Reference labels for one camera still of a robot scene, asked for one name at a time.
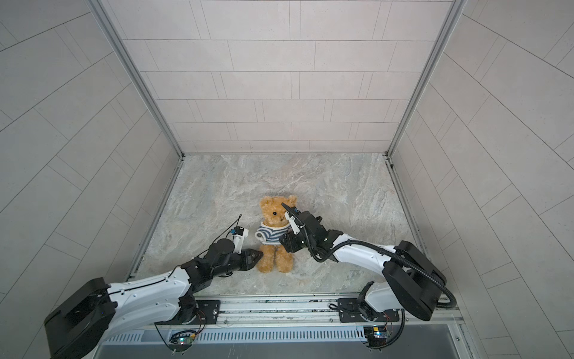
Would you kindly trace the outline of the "aluminium corner post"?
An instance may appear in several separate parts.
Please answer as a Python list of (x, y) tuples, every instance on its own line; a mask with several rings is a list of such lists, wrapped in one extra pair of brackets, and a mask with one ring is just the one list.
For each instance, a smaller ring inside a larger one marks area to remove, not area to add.
[(394, 156), (395, 152), (398, 149), (399, 142), (404, 132), (406, 131), (406, 128), (408, 126), (411, 117), (413, 116), (414, 111), (416, 110), (416, 106), (424, 93), (425, 87), (427, 86), (427, 84), (431, 79), (434, 69), (436, 68), (439, 59), (442, 53), (444, 52), (444, 49), (448, 43), (448, 39), (451, 33), (454, 31), (454, 28), (456, 27), (456, 23), (460, 18), (465, 3), (466, 1), (464, 0), (454, 0), (451, 4), (450, 9), (448, 10), (447, 16), (437, 36), (436, 42), (433, 45), (430, 55), (425, 63), (422, 74), (416, 84), (411, 99), (407, 104), (402, 120), (397, 128), (397, 132), (394, 135), (393, 140), (391, 142), (390, 148), (387, 151), (387, 158), (389, 160), (392, 159), (392, 157)]
[(149, 112), (151, 113), (157, 124), (160, 126), (163, 133), (166, 135), (167, 140), (172, 145), (172, 148), (178, 155), (179, 160), (182, 161), (185, 155), (182, 152), (177, 140), (175, 139), (175, 136), (173, 135), (172, 131), (167, 125), (167, 122), (163, 114), (161, 113), (159, 107), (157, 106), (155, 100), (152, 98), (152, 94), (148, 86), (146, 85), (141, 73), (138, 71), (134, 61), (128, 54), (127, 48), (123, 44), (122, 39), (120, 38), (117, 30), (112, 24), (109, 15), (106, 13), (106, 9), (104, 9), (103, 3), (98, 0), (87, 0), (86, 3), (89, 9), (91, 10), (91, 13), (94, 15), (95, 20), (97, 21), (98, 26), (100, 27), (104, 36), (110, 43), (112, 49), (115, 51), (124, 70), (130, 77), (133, 85), (135, 86), (135, 89), (141, 96), (147, 109), (149, 110)]

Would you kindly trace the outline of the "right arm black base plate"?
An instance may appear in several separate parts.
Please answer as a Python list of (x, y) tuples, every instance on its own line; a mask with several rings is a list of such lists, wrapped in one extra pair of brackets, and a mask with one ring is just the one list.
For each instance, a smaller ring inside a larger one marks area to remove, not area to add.
[(399, 311), (386, 310), (376, 312), (366, 303), (354, 298), (339, 298), (336, 303), (330, 304), (330, 309), (339, 315), (341, 323), (399, 323)]

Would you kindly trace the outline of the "left small circuit board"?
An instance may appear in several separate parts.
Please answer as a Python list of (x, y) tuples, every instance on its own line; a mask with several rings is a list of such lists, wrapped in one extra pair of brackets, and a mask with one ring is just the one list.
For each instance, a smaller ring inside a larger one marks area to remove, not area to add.
[(173, 334), (170, 337), (170, 344), (175, 346), (191, 346), (197, 337), (196, 330), (185, 330)]

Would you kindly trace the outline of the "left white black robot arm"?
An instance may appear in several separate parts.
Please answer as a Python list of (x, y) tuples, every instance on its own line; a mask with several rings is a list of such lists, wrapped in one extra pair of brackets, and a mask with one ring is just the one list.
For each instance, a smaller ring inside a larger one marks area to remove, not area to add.
[(123, 332), (153, 323), (190, 322), (197, 310), (194, 293), (216, 277), (251, 270), (262, 257), (261, 251), (236, 251), (231, 240), (220, 239), (203, 257), (162, 275), (113, 284), (94, 278), (45, 318), (50, 356), (83, 358)]

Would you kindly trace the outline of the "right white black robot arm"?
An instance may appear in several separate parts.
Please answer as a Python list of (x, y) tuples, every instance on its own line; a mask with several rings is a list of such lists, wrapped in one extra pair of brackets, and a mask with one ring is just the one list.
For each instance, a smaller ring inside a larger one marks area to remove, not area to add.
[(339, 230), (326, 230), (321, 218), (284, 203), (291, 229), (280, 238), (289, 253), (306, 248), (318, 263), (350, 263), (384, 277), (382, 284), (367, 283), (356, 300), (359, 314), (375, 321), (386, 311), (404, 310), (428, 321), (437, 309), (457, 307), (442, 272), (411, 242), (375, 245)]

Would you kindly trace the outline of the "left aluminium corner post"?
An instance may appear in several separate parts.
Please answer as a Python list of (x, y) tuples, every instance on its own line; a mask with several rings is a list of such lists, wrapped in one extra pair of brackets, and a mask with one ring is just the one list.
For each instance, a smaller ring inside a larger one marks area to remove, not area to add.
[(138, 71), (134, 61), (128, 54), (127, 48), (123, 44), (122, 39), (120, 38), (117, 30), (112, 24), (109, 15), (106, 13), (106, 9), (104, 9), (103, 3), (98, 0), (87, 0), (86, 3), (89, 9), (91, 10), (91, 13), (94, 15), (95, 20), (97, 21), (98, 26), (100, 27), (104, 36), (110, 43), (112, 49), (115, 51), (124, 70), (130, 77), (133, 85), (135, 86), (135, 89), (141, 96), (147, 109), (149, 110), (149, 112), (151, 113), (157, 124), (160, 126), (163, 133), (166, 135), (167, 140), (172, 145), (172, 148), (178, 155), (179, 160), (182, 161), (185, 155), (182, 152), (177, 140), (175, 139), (175, 136), (173, 135), (172, 131), (167, 125), (167, 122), (163, 114), (161, 113), (159, 107), (157, 106), (155, 100), (152, 98), (152, 94), (148, 86), (146, 85), (141, 73)]

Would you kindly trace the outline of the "small circuit board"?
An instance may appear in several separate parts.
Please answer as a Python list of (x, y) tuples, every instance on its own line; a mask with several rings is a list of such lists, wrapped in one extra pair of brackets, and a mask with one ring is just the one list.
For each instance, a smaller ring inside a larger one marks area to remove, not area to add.
[(196, 330), (185, 330), (173, 334), (170, 337), (170, 344), (175, 346), (191, 346), (197, 337)]
[(363, 332), (366, 339), (366, 346), (370, 349), (384, 348), (390, 337), (386, 327), (365, 326)]

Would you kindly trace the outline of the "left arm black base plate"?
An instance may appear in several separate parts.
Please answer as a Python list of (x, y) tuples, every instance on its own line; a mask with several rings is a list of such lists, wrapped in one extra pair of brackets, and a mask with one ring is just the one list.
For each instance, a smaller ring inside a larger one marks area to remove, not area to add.
[(219, 300), (199, 300), (194, 308), (181, 308), (171, 320), (158, 322), (157, 325), (214, 325), (220, 307)]

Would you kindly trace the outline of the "right small circuit board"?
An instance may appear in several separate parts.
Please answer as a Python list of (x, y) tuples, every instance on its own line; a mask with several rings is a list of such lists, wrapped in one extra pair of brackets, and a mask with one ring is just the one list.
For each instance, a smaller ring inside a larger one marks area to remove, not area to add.
[(365, 326), (363, 332), (366, 339), (366, 346), (370, 349), (384, 348), (390, 337), (386, 327)]

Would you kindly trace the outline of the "brown teddy bear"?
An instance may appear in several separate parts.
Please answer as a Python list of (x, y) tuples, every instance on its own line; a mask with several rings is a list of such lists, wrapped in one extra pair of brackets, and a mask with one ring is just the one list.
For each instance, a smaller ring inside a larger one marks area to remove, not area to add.
[[(263, 197), (260, 200), (263, 222), (267, 226), (282, 227), (289, 222), (285, 217), (285, 209), (282, 203), (289, 206), (296, 206), (297, 197), (290, 195), (288, 197)], [(282, 245), (263, 245), (261, 243), (259, 250), (263, 253), (263, 258), (257, 263), (257, 269), (261, 273), (269, 273), (276, 268), (281, 273), (289, 273), (293, 270), (294, 256), (288, 253)]]

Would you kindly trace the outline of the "blue white striped knit sweater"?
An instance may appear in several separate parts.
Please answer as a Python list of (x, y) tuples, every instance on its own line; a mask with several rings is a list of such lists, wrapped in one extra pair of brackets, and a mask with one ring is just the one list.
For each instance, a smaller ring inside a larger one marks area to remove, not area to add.
[(287, 234), (290, 229), (290, 223), (282, 227), (271, 227), (262, 221), (258, 230), (255, 232), (255, 238), (263, 245), (281, 245), (280, 239)]

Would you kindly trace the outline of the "white ventilation grille strip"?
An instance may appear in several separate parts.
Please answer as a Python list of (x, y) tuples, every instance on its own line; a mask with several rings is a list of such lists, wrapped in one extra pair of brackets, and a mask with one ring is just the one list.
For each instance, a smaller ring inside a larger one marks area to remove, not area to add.
[[(175, 330), (142, 329), (119, 334), (104, 342), (113, 345), (152, 345), (167, 343)], [(283, 327), (283, 328), (208, 328), (195, 344), (232, 343), (337, 343), (366, 342), (362, 328), (347, 327)]]

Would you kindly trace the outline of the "aluminium mounting rail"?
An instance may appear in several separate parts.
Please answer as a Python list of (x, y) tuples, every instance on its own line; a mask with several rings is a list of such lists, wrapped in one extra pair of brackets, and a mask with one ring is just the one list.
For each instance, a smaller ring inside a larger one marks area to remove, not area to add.
[(79, 324), (87, 330), (101, 332), (105, 340), (124, 332), (169, 321), (181, 308), (194, 308), (199, 300), (221, 302), (218, 320), (214, 325), (223, 325), (225, 322), (231, 325), (262, 324), (272, 321), (322, 323), (327, 318), (339, 317), (337, 312), (330, 309), (330, 304), (336, 303), (337, 299), (359, 300), (359, 297), (357, 293), (338, 293), (312, 296), (228, 296), (218, 299), (196, 299), (189, 295), (162, 299), (157, 295), (146, 297), (125, 292), (95, 300), (86, 309), (85, 318), (79, 320)]

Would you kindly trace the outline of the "right aluminium corner post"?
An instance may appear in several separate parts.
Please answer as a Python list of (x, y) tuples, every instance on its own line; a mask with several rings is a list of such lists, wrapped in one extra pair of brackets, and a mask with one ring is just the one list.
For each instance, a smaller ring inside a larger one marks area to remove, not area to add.
[(392, 157), (394, 156), (395, 152), (398, 149), (399, 142), (404, 132), (406, 131), (406, 128), (408, 126), (411, 117), (413, 116), (414, 111), (416, 110), (416, 106), (424, 93), (425, 87), (427, 86), (427, 84), (431, 79), (434, 69), (436, 68), (439, 59), (442, 53), (444, 52), (444, 49), (448, 43), (448, 39), (451, 33), (454, 31), (454, 28), (456, 27), (456, 23), (460, 18), (465, 3), (466, 1), (464, 0), (454, 0), (451, 4), (450, 9), (448, 10), (447, 16), (437, 36), (436, 42), (433, 45), (430, 55), (425, 63), (422, 74), (416, 84), (411, 99), (407, 104), (402, 120), (397, 128), (397, 132), (394, 135), (393, 140), (391, 142), (390, 148), (387, 151), (387, 158), (389, 160), (392, 159)]

